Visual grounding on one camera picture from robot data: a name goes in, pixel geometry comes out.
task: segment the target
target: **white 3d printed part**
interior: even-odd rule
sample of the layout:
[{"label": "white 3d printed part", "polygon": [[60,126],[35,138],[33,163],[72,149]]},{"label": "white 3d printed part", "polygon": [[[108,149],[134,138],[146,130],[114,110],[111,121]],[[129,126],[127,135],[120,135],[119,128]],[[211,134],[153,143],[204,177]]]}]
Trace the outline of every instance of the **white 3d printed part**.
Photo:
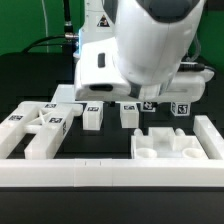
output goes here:
[{"label": "white 3d printed part", "polygon": [[[132,137],[132,155],[135,152],[135,157],[141,158],[51,159],[68,130],[64,132],[65,126],[61,124],[66,121],[70,125],[70,111],[80,116],[82,110],[78,104],[20,104],[0,125],[0,187],[224,187],[224,140],[206,116],[195,118],[196,136],[186,136],[182,130],[174,133],[172,128],[150,128],[148,136],[137,130]],[[62,120],[57,123],[55,118],[59,119],[59,115]],[[41,134],[46,129],[53,130],[48,132],[46,144],[35,140],[39,146],[33,144],[29,149],[34,150],[30,156],[37,160],[30,160],[29,156],[5,159],[25,133],[37,133],[46,140]]]},{"label": "white 3d printed part", "polygon": [[99,131],[103,121],[103,102],[89,102],[83,113],[83,130]]},{"label": "white 3d printed part", "polygon": [[136,103],[124,102],[120,104],[120,118],[122,128],[138,128],[139,111]]}]

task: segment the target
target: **white holder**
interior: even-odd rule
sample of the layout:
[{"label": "white holder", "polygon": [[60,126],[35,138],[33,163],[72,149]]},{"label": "white holder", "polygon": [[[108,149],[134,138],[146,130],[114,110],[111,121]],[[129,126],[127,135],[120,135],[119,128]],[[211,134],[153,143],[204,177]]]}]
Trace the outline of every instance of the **white holder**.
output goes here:
[{"label": "white holder", "polygon": [[132,136],[131,154],[133,159],[208,159],[196,136],[172,128],[149,128],[148,136]]}]

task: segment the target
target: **black cable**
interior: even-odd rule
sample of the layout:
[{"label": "black cable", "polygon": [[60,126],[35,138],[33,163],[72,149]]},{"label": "black cable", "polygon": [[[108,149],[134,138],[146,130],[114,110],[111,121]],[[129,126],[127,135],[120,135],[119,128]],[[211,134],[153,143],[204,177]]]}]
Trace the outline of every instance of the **black cable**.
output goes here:
[{"label": "black cable", "polygon": [[210,66],[205,66],[204,64],[201,63],[196,63],[196,64],[180,64],[180,67],[178,69],[179,72],[201,72],[204,71],[205,69],[208,69],[210,71],[213,71],[214,73],[216,73],[216,70],[213,67]]},{"label": "black cable", "polygon": [[67,45],[68,43],[60,43],[60,44],[37,44],[37,45],[34,45],[32,48],[34,47],[46,47],[46,46],[63,46],[63,45]]},{"label": "black cable", "polygon": [[49,36],[49,37],[44,37],[42,39],[39,39],[37,41],[34,41],[32,44],[30,44],[28,47],[24,48],[22,50],[22,53],[28,53],[29,50],[33,47],[35,47],[36,45],[38,45],[39,43],[48,41],[48,40],[54,40],[54,39],[64,39],[65,36],[64,35],[57,35],[57,36]]},{"label": "black cable", "polygon": [[208,70],[210,70],[210,71],[212,71],[212,72],[214,72],[214,73],[217,72],[216,69],[213,68],[213,67],[211,67],[211,66],[205,66],[205,69],[208,69]]},{"label": "black cable", "polygon": [[63,4],[64,4],[64,18],[65,18],[64,31],[65,33],[67,32],[73,33],[73,25],[72,25],[71,15],[70,15],[69,0],[63,0]]}]

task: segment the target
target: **white plastic base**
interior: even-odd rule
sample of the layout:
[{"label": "white plastic base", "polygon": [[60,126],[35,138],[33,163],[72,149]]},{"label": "white plastic base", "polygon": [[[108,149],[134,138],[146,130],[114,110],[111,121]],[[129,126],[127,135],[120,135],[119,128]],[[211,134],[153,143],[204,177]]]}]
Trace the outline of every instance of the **white plastic base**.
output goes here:
[{"label": "white plastic base", "polygon": [[[150,128],[148,136],[136,130],[135,159],[51,159],[69,128],[62,125],[69,124],[69,111],[80,116],[82,106],[24,102],[2,122],[0,187],[224,187],[224,140],[206,116],[196,116],[196,136],[172,128]],[[25,133],[36,134],[26,159],[3,159]]]}]

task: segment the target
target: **small white block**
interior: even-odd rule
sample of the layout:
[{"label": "small white block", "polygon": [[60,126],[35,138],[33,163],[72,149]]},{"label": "small white block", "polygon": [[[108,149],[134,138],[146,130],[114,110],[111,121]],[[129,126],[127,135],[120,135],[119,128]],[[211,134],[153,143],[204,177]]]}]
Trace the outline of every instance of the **small white block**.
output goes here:
[{"label": "small white block", "polygon": [[103,120],[103,102],[88,103],[83,113],[83,130],[99,131]]},{"label": "small white block", "polygon": [[194,133],[211,159],[224,160],[224,139],[207,116],[196,116]]},{"label": "small white block", "polygon": [[171,112],[174,116],[189,116],[191,111],[191,103],[171,103]]},{"label": "small white block", "polygon": [[136,103],[121,103],[120,106],[122,128],[138,128],[139,111]]},{"label": "small white block", "polygon": [[142,102],[141,103],[141,112],[156,112],[155,104],[152,102]]}]

